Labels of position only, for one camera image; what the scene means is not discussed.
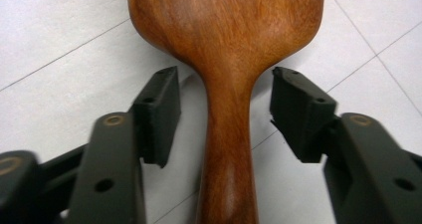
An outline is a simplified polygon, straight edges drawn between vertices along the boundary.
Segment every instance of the wooden spoon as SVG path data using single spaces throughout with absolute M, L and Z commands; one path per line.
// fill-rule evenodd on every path
M 249 137 L 257 78 L 317 32 L 323 0 L 128 0 L 149 43 L 193 67 L 208 96 L 197 223 L 258 223 Z

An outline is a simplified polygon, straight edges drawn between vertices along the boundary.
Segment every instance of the spoon handle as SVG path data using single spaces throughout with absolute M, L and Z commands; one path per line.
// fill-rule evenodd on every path
M 209 84 L 208 132 L 197 224 L 258 223 L 249 137 L 250 90 Z

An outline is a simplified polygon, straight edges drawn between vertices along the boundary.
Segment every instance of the spoon head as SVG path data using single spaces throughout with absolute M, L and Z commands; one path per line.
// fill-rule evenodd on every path
M 155 47 L 200 75 L 255 79 L 317 32 L 323 0 L 128 0 L 132 23 Z

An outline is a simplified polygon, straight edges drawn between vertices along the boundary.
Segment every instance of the grout line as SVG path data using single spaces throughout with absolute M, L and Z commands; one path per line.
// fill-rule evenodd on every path
M 416 106 L 416 104 L 413 102 L 413 100 L 409 97 L 409 95 L 407 94 L 407 92 L 404 90 L 404 88 L 400 85 L 400 83 L 397 81 L 397 79 L 394 77 L 394 75 L 391 73 L 391 71 L 388 69 L 387 66 L 385 66 L 384 62 L 381 60 L 381 58 L 378 57 L 379 62 L 382 64 L 382 66 L 384 67 L 384 69 L 388 72 L 388 74 L 390 75 L 390 77 L 394 80 L 394 82 L 396 83 L 396 85 L 400 88 L 400 90 L 403 92 L 404 96 L 406 96 L 407 100 L 410 102 L 410 104 L 412 104 L 412 106 L 414 108 L 416 108 L 416 110 L 419 112 L 419 114 L 422 116 L 422 111 L 420 111 L 418 109 L 418 107 Z
M 273 136 L 276 132 L 278 132 L 278 130 L 275 130 L 274 132 L 272 132 L 270 135 L 268 135 L 268 137 L 266 137 L 264 140 L 262 140 L 260 143 L 258 143 L 258 145 L 256 145 L 254 148 L 252 148 L 252 150 L 254 150 L 255 148 L 257 148 L 259 145 L 263 144 L 267 139 L 269 139 L 271 136 Z M 163 219 L 165 216 L 167 216 L 168 214 L 170 214 L 170 212 L 172 212 L 174 209 L 176 209 L 178 206 L 180 206 L 183 202 L 187 201 L 189 198 L 191 198 L 193 195 L 197 194 L 199 192 L 199 189 L 196 189 L 193 193 L 191 193 L 188 197 L 186 197 L 185 199 L 183 199 L 181 202 L 177 203 L 173 208 L 171 208 L 170 210 L 168 210 L 168 212 L 166 212 L 164 215 L 162 215 L 160 218 L 158 218 L 156 221 L 154 221 L 153 223 L 157 223 L 159 220 Z
M 360 67 L 358 67 L 356 70 L 354 70 L 352 73 L 350 73 L 347 77 L 345 77 L 344 79 L 342 79 L 341 81 L 339 81 L 337 84 L 335 84 L 332 88 L 330 88 L 327 93 L 329 93 L 330 91 L 332 91 L 334 88 L 338 87 L 341 83 L 343 83 L 345 80 L 347 80 L 349 77 L 353 76 L 356 72 L 358 72 L 360 69 L 362 69 L 364 66 L 366 66 L 369 62 L 371 62 L 373 59 L 377 58 L 378 56 L 374 55 L 373 57 L 371 57 L 367 62 L 365 62 L 363 65 L 361 65 Z
M 252 151 L 257 148 L 258 146 L 260 146 L 261 144 L 263 144 L 265 141 L 267 141 L 267 139 L 269 139 L 271 136 L 273 136 L 276 132 L 278 132 L 278 130 L 275 130 L 274 132 L 272 132 L 270 135 L 268 135 L 268 137 L 266 137 L 264 140 L 262 140 L 260 143 L 258 143 L 258 145 L 254 146 L 254 148 L 252 148 Z
M 59 61 L 60 59 L 62 59 L 62 58 L 64 58 L 64 57 L 68 56 L 69 54 L 73 53 L 75 50 L 77 50 L 77 49 L 79 49 L 79 48 L 83 47 L 84 45 L 86 45 L 86 44 L 90 43 L 91 41 L 93 41 L 93 40 L 95 40 L 95 39 L 97 39 L 97 38 L 101 37 L 101 36 L 102 36 L 102 35 L 104 35 L 105 33 L 107 33 L 107 32 L 109 32 L 109 31 L 113 30 L 114 28 L 116 28 L 116 27 L 120 26 L 121 24 L 123 24 L 123 23 L 127 22 L 128 20 L 129 20 L 129 18 L 128 18 L 128 19 L 126 19 L 126 20 L 124 20 L 124 21 L 122 21 L 122 22 L 120 22 L 120 23 L 118 23 L 117 25 L 115 25 L 115 26 L 113 26 L 113 27 L 109 28 L 108 30 L 106 30 L 106 31 L 104 31 L 104 32 L 102 32 L 102 33 L 100 33 L 99 35 L 97 35 L 97 36 L 93 37 L 92 39 L 89 39 L 88 41 L 86 41 L 86 42 L 84 42 L 84 43 L 80 44 L 78 47 L 76 47 L 76 48 L 72 49 L 71 51 L 69 51 L 69 52 L 65 53 L 64 55 L 62 55 L 62 56 L 60 56 L 60 57 L 58 57 L 58 58 L 54 59 L 53 61 L 51 61 L 51 62 L 47 63 L 46 65 L 42 66 L 41 68 L 39 68 L 39 69 L 37 69 L 37 70 L 35 70 L 35 71 L 33 71 L 33 72 L 29 73 L 28 75 L 24 76 L 23 78 L 20 78 L 20 79 L 18 79 L 17 81 L 15 81 L 15 82 L 11 83 L 10 85 L 8 85 L 8 86 L 6 86 L 6 87 L 2 88 L 2 89 L 0 90 L 0 93 L 1 93 L 1 92 L 3 92 L 4 90 L 6 90 L 6 89 L 8 89 L 8 88 L 10 88 L 10 87 L 12 87 L 12 86 L 14 86 L 14 85 L 16 85 L 17 83 L 19 83 L 19 82 L 21 82 L 21 81 L 23 81 L 23 80 L 25 80 L 25 79 L 29 78 L 30 76 L 32 76 L 32 75 L 34 75 L 35 73 L 37 73 L 37 72 L 39 72 L 39 71 L 43 70 L 44 68 L 46 68 L 46 67 L 48 67 L 48 66 L 52 65 L 53 63 L 55 63 L 55 62 Z
M 357 33 L 359 33 L 360 37 L 362 37 L 363 41 L 365 41 L 366 45 L 370 48 L 370 50 L 373 52 L 374 55 L 376 55 L 375 50 L 372 48 L 372 46 L 369 44 L 369 42 L 366 40 L 366 38 L 363 36 L 363 34 L 360 32 L 360 30 L 357 28 L 356 24 L 351 20 L 351 18 L 348 16 L 348 14 L 345 12 L 345 10 L 341 7 L 340 3 L 337 0 L 334 0 L 335 4 L 340 8 L 344 16 L 348 19 L 348 21 L 351 23 L 351 25 L 356 29 Z
M 154 221 L 154 224 L 157 223 L 159 220 L 161 220 L 162 218 L 164 218 L 165 216 L 167 216 L 170 212 L 172 212 L 174 209 L 176 209 L 176 207 L 180 206 L 183 202 L 187 201 L 187 199 L 189 199 L 190 197 L 192 197 L 193 195 L 195 195 L 196 193 L 198 193 L 198 190 L 195 190 L 192 194 L 190 194 L 188 197 L 186 197 L 185 199 L 183 199 L 181 202 L 179 202 L 178 204 L 176 204 L 173 208 L 171 208 L 170 210 L 168 210 L 168 212 L 166 212 L 164 215 L 162 215 L 160 218 L 158 218 L 158 220 Z
M 385 50 L 387 50 L 388 48 L 390 48 L 392 45 L 394 45 L 396 42 L 398 42 L 398 40 L 402 39 L 404 36 L 406 36 L 407 34 L 409 34 L 410 32 L 412 32 L 413 30 L 415 30 L 417 27 L 419 27 L 420 25 L 422 25 L 422 21 L 419 22 L 418 24 L 416 24 L 416 26 L 412 27 L 409 31 L 405 32 L 402 36 L 400 36 L 399 38 L 397 38 L 396 40 L 394 40 L 394 42 L 392 42 L 390 45 L 388 45 L 386 48 L 382 49 L 378 54 L 376 54 L 376 56 L 380 55 L 381 53 L 383 53 Z

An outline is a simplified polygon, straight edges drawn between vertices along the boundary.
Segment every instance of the tile floor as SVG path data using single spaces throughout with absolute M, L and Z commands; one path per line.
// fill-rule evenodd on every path
M 325 0 L 321 28 L 280 62 L 380 120 L 422 154 L 422 0 Z M 126 0 L 0 0 L 0 152 L 49 160 L 87 142 L 95 119 L 126 111 L 157 70 L 178 66 L 182 117 L 168 165 L 143 165 L 147 223 L 193 223 L 206 97 L 194 72 L 145 43 Z M 321 164 L 301 164 L 269 123 L 270 71 L 257 82 L 251 138 L 260 221 L 334 223 Z

